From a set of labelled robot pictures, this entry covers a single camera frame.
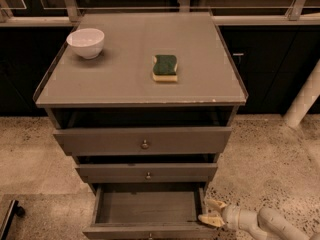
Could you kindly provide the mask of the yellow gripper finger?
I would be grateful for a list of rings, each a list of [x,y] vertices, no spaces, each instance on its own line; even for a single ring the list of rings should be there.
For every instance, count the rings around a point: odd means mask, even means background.
[[[210,216],[208,214],[201,214],[198,216],[198,219],[207,225],[211,225],[214,227],[222,227],[225,225],[223,219],[221,216],[215,215],[215,216]]]
[[[207,201],[207,205],[210,209],[213,209],[214,211],[219,213],[221,213],[222,210],[227,206],[227,204],[224,203],[223,201],[214,200],[214,199],[209,199]]]

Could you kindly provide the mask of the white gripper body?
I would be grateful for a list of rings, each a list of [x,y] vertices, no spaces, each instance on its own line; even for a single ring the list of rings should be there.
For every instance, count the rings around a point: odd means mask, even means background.
[[[242,209],[240,206],[226,206],[222,209],[222,218],[231,230],[242,230],[251,236],[256,236],[260,232],[257,213]]]

